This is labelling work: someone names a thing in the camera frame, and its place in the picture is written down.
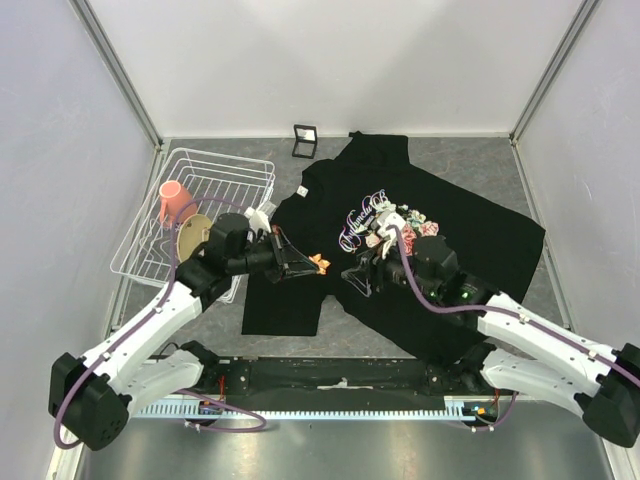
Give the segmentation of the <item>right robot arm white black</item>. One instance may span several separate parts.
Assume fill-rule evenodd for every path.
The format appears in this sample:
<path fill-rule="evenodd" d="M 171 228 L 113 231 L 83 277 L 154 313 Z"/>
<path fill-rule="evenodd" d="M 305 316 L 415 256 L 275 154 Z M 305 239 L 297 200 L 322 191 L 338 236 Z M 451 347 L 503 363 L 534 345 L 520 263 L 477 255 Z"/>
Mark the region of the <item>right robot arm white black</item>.
<path fill-rule="evenodd" d="M 392 235 L 357 257 L 344 280 L 366 297 L 393 284 L 410 288 L 429 311 L 499 340 L 525 359 L 491 347 L 458 368 L 458 381 L 477 394 L 491 386 L 531 396 L 582 419 L 603 439 L 631 448 L 639 438 L 639 348 L 620 349 L 582 337 L 520 305 L 464 271 L 441 236 L 417 239 L 410 252 Z"/>

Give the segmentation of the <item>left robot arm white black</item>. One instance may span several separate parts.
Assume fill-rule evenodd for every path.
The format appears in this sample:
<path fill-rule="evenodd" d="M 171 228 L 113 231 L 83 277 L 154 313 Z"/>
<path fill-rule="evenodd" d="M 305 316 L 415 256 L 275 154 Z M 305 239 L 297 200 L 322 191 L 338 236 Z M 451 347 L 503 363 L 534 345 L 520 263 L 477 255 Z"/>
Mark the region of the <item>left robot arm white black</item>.
<path fill-rule="evenodd" d="M 93 451 L 109 445 L 129 418 L 165 396 L 192 387 L 208 393 L 219 382 L 214 355 L 197 343 L 153 365 L 147 359 L 177 330 L 196 319 L 231 287 L 235 277 L 264 274 L 273 282 L 324 275 L 329 261 L 307 256 L 283 230 L 253 209 L 219 216 L 189 256 L 171 267 L 168 283 L 124 327 L 84 354 L 61 355 L 53 364 L 48 409 L 54 441 Z"/>

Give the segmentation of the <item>orange butterfly brooch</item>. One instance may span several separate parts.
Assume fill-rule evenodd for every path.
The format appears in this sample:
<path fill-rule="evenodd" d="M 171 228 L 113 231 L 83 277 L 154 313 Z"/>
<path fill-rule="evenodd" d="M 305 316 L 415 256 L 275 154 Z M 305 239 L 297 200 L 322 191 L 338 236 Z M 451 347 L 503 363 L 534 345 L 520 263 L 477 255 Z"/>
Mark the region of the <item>orange butterfly brooch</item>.
<path fill-rule="evenodd" d="M 327 270 L 331 265 L 330 261 L 323 258 L 321 254 L 312 255 L 309 259 L 317 266 L 319 275 L 327 274 Z"/>

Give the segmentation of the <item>black printed t-shirt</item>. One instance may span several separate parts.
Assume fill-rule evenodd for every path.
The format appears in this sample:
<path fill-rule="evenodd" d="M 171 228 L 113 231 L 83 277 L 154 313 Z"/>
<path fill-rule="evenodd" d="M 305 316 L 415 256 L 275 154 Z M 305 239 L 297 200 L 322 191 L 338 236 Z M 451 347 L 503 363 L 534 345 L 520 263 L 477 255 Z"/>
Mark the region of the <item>black printed t-shirt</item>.
<path fill-rule="evenodd" d="M 272 220 L 297 249 L 320 255 L 329 268 L 278 283 L 251 276 L 243 334 L 313 336 L 323 301 L 333 297 L 347 314 L 431 364 L 450 365 L 481 343 L 474 321 L 483 295 L 426 288 L 414 293 L 394 283 L 365 295 L 344 278 L 379 241 L 375 217 L 389 206 L 407 221 L 404 247 L 389 253 L 400 271 L 412 268 L 418 239 L 439 235 L 463 271 L 514 300 L 524 298 L 541 256 L 543 228 L 413 165 L 408 144 L 404 136 L 355 132 L 336 157 L 303 171 L 300 191 L 280 203 Z"/>

